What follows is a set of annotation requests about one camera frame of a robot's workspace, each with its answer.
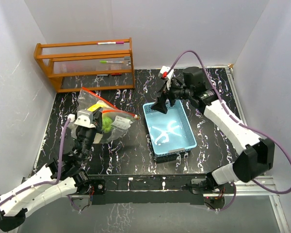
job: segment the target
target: white wall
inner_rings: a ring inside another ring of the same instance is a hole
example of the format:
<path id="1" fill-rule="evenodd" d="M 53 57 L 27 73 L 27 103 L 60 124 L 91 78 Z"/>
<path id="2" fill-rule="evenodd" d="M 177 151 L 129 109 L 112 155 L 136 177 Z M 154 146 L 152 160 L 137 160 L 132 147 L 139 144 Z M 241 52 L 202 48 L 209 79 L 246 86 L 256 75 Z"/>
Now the white wall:
<path id="1" fill-rule="evenodd" d="M 291 0 L 270 0 L 242 50 L 235 82 L 248 125 L 278 139 L 291 155 Z M 291 185 L 291 168 L 278 150 L 277 188 Z M 280 197 L 291 229 L 291 193 Z"/>
<path id="2" fill-rule="evenodd" d="M 55 97 L 33 59 L 45 43 L 23 0 L 0 0 L 0 194 L 28 177 Z"/>
<path id="3" fill-rule="evenodd" d="M 207 65 L 235 63 L 268 0 L 25 2 L 48 43 L 132 37 L 135 68 L 160 68 L 188 49 Z"/>

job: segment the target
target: marker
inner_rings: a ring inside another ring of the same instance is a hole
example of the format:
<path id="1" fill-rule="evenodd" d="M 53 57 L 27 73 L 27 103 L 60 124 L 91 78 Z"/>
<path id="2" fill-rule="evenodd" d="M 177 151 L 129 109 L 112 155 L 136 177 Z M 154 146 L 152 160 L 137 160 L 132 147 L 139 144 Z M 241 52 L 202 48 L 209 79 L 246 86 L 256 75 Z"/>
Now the marker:
<path id="1" fill-rule="evenodd" d="M 115 44 L 124 44 L 123 41 L 114 41 L 114 42 L 99 42 L 97 43 L 98 45 L 115 45 Z"/>
<path id="2" fill-rule="evenodd" d="M 121 61 L 119 61 L 119 62 L 113 62 L 113 61 L 100 61 L 100 63 L 121 63 L 121 64 L 123 64 L 124 62 L 121 62 Z"/>

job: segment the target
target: ziplock bag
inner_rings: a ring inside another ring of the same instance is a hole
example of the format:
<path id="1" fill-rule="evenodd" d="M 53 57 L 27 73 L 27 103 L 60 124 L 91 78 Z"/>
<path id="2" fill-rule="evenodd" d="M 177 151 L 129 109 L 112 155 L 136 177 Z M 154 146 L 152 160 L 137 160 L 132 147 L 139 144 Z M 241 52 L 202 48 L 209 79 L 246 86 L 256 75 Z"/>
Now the ziplock bag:
<path id="1" fill-rule="evenodd" d="M 78 111 L 86 109 L 93 112 L 98 107 L 102 108 L 102 130 L 103 134 L 97 133 L 94 144 L 109 143 L 124 135 L 130 125 L 139 119 L 138 115 L 117 109 L 105 99 L 82 87 L 78 97 Z M 76 138 L 75 129 L 72 129 L 72 136 Z"/>

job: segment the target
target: black marble table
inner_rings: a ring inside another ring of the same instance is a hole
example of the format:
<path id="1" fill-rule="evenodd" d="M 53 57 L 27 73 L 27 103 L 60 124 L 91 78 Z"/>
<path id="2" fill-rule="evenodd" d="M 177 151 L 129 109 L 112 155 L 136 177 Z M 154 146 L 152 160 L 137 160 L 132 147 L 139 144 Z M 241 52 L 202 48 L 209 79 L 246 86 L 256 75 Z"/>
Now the black marble table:
<path id="1" fill-rule="evenodd" d="M 212 82 L 216 85 L 222 98 L 230 109 L 238 116 L 236 103 L 228 82 L 225 68 L 208 68 Z M 204 174 L 219 166 L 235 160 L 237 154 L 230 141 L 210 120 L 202 116 L 188 101 L 183 106 L 197 141 L 197 147 L 191 152 L 175 156 L 174 160 L 159 163 L 153 156 L 150 136 L 146 128 L 143 104 L 155 100 L 156 91 L 163 81 L 158 78 L 159 70 L 135 70 L 136 88 L 127 90 L 98 91 L 104 99 L 117 108 L 141 116 L 133 123 L 123 137 L 108 144 L 98 144 L 92 147 L 91 156 L 83 165 L 91 174 Z M 183 79 L 181 69 L 175 70 L 175 76 Z M 118 82 L 130 80 L 127 76 L 115 77 Z M 100 85 L 102 79 L 84 80 L 69 79 L 66 86 L 83 85 L 85 87 Z M 37 166 L 33 172 L 40 169 L 49 159 L 57 156 L 58 143 L 62 127 L 68 114 L 75 113 L 78 93 L 57 94 L 50 115 L 43 146 Z"/>

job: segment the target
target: wooden shelf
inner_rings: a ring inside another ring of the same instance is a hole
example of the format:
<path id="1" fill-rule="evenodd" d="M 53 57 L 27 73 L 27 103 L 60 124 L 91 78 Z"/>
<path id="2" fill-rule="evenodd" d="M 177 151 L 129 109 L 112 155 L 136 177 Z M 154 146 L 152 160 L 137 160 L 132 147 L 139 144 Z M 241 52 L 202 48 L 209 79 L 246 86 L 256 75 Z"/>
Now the wooden shelf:
<path id="1" fill-rule="evenodd" d="M 124 42 L 117 45 L 98 45 L 99 42 Z M 132 41 L 129 39 L 37 44 L 34 58 L 49 78 L 56 92 L 75 92 L 80 88 L 61 89 L 63 77 L 113 73 L 132 73 L 132 85 L 89 87 L 89 90 L 135 88 Z M 119 63 L 101 63 L 100 60 Z"/>

